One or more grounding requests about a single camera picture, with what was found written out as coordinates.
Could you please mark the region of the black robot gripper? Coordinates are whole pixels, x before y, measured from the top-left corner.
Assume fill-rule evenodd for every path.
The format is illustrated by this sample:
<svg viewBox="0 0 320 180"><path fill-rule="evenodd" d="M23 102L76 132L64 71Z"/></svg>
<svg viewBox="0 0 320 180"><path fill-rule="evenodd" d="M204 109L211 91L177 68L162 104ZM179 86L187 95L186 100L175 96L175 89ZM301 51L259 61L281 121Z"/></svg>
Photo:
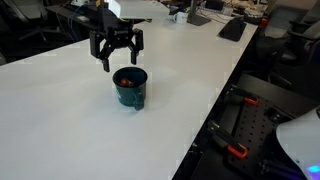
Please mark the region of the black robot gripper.
<svg viewBox="0 0 320 180"><path fill-rule="evenodd" d="M131 63L137 64L137 56L144 49L144 37L141 29L133 29L133 21L118 18L105 1L97 1L99 25L97 31L89 32L91 55L100 59L103 69L110 71L109 56L111 51L101 47L101 42L105 41L107 47L120 49L128 47L131 51Z"/></svg>

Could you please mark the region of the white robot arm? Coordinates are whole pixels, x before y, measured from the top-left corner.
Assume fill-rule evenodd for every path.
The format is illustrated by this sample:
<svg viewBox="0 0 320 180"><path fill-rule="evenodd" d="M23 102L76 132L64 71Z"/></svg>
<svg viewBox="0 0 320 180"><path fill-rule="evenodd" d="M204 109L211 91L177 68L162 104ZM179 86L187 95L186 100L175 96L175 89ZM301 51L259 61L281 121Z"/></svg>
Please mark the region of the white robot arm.
<svg viewBox="0 0 320 180"><path fill-rule="evenodd" d="M115 49L129 48L131 63L137 63L144 38L135 24L169 15L169 9L158 0L103 0L98 12L100 25L89 33L90 51L106 72L110 71L109 57Z"/></svg>

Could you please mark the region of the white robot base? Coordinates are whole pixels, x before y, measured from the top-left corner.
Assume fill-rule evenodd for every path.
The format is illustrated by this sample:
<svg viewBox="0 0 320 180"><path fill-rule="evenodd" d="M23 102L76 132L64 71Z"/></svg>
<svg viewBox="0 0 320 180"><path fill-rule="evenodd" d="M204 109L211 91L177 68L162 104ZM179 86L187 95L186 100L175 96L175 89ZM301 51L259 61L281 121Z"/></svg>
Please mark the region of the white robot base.
<svg viewBox="0 0 320 180"><path fill-rule="evenodd" d="M281 123L276 137L308 180L320 180L320 107Z"/></svg>

